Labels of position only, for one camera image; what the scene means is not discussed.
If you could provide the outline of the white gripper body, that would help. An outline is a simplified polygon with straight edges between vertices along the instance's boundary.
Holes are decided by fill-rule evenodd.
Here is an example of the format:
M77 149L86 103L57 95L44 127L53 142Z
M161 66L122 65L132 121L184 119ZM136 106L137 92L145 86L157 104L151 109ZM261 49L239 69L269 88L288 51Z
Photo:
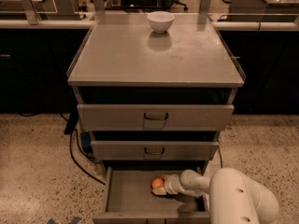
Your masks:
M170 175L170 177L164 181L164 189L168 194L181 193L179 175Z

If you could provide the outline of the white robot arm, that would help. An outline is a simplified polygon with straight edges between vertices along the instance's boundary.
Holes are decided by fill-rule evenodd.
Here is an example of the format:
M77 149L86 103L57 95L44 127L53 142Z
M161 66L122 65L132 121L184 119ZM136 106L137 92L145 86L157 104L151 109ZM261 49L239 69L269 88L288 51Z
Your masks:
M271 190L242 172L221 168L211 178L193 170L162 175L150 184L154 195L209 196L211 224L271 224L279 213L278 199Z

